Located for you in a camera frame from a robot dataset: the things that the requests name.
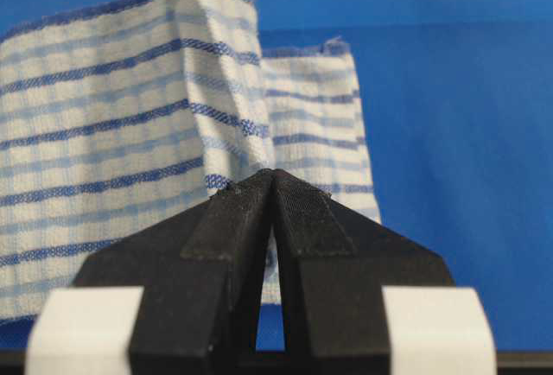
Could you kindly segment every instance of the white pad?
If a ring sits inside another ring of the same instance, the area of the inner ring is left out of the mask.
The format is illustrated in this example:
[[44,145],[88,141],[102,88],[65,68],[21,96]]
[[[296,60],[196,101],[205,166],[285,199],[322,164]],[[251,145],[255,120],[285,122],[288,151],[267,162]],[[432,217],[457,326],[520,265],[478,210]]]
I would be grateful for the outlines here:
[[391,375],[495,375],[495,348],[469,288],[384,286]]
[[130,375],[142,287],[56,289],[29,338],[27,375]]

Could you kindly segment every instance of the white and blue striped towel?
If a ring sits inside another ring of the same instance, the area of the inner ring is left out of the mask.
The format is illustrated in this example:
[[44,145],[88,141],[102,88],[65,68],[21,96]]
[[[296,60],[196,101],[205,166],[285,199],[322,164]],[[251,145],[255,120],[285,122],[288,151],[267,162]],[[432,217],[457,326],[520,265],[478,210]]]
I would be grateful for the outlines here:
[[[0,38],[0,319],[259,168],[378,220],[352,56],[261,55],[253,0],[120,0]],[[276,272],[264,302],[279,302]]]

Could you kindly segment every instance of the black plastic jaw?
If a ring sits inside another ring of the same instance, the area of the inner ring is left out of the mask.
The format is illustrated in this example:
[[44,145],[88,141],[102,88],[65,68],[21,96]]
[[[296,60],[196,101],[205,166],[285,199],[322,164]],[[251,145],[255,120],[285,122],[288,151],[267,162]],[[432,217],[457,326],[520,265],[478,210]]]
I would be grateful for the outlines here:
[[435,253],[280,169],[92,254],[74,284],[144,286],[133,372],[149,373],[160,359],[188,373],[243,371],[255,360],[271,226],[288,368],[387,373],[382,284],[454,284]]

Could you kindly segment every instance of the blue backdrop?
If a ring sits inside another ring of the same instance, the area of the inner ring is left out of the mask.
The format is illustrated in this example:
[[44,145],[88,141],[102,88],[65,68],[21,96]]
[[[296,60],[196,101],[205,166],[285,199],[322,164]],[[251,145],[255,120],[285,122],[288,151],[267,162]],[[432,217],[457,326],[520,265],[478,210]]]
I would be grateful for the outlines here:
[[[0,33],[107,1],[0,0]],[[553,349],[553,0],[257,7],[264,47],[352,44],[384,223],[476,287],[497,347]],[[264,309],[260,346],[279,321]]]

